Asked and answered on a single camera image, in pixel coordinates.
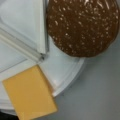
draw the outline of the cheese slice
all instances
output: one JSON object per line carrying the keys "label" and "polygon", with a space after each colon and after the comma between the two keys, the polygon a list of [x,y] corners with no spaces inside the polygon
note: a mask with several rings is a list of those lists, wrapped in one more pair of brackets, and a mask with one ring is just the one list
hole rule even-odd
{"label": "cheese slice", "polygon": [[38,66],[3,81],[20,120],[31,120],[56,112],[57,107]]}

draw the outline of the yellow cheese slice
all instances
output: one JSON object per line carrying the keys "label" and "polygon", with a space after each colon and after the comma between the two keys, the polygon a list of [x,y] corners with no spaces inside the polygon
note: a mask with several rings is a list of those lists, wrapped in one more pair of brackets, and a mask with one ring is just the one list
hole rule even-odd
{"label": "yellow cheese slice", "polygon": [[46,78],[38,66],[4,80],[3,85],[20,120],[57,111]]}

